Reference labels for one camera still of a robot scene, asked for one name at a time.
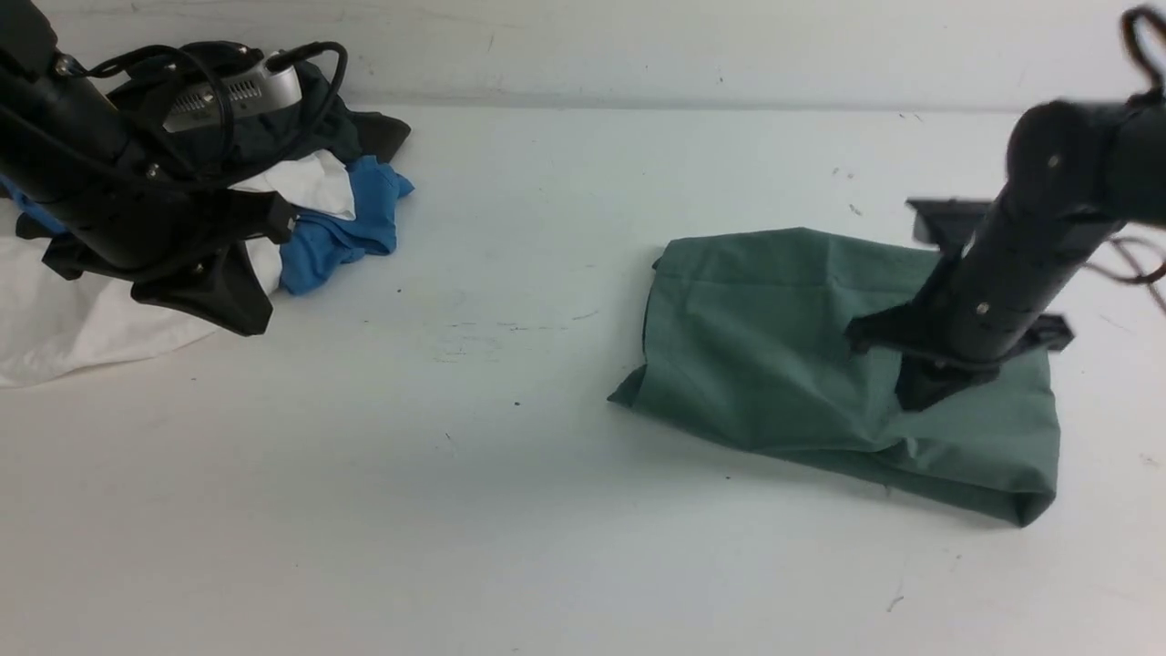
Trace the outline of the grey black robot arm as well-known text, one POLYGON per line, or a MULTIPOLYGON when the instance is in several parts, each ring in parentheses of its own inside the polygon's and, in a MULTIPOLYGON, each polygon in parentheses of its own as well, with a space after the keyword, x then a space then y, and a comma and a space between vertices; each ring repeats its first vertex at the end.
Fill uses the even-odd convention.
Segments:
POLYGON ((3 2, 1 49, 3 176, 66 227, 45 266, 66 280, 125 280, 134 302, 265 333, 273 306, 246 242, 287 241, 292 204, 197 178, 159 113, 108 101, 36 5, 3 2))

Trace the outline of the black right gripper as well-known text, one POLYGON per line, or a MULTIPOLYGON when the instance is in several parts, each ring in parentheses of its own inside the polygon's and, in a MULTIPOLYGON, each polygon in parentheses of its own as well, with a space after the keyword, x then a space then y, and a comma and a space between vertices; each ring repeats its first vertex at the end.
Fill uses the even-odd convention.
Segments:
POLYGON ((1018 354, 1063 352, 1074 331, 1047 306, 1123 228, 1088 205, 1046 216, 1025 212, 1007 192, 992 202, 965 252, 937 251, 936 267, 909 302, 854 317, 845 329, 855 352, 904 354, 895 398, 905 412, 983 385, 984 371, 1018 354))

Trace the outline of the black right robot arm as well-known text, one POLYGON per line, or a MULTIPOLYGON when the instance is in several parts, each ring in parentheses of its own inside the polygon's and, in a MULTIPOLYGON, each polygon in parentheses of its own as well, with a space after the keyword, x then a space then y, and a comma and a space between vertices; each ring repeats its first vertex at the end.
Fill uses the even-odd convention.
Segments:
POLYGON ((901 354, 895 398, 905 411, 990 383, 1013 358, 1065 350, 1074 333, 1047 312, 1055 296, 1126 224, 1163 228, 1163 69, 1142 49, 1139 24, 1163 35, 1163 12, 1136 5, 1121 14, 1121 40, 1149 90, 1026 111, 991 202, 908 200, 916 240, 936 246, 940 261, 911 302, 845 329, 855 353, 901 354))

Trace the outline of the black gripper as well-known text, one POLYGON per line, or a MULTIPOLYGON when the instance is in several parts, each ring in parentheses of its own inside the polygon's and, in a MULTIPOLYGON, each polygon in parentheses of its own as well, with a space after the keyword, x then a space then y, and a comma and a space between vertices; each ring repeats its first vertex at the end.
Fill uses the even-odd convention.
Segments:
POLYGON ((262 336, 273 304, 247 242, 292 237, 275 192, 203 178, 66 55, 3 55, 3 176, 66 227, 42 263, 134 282, 129 298, 262 336))

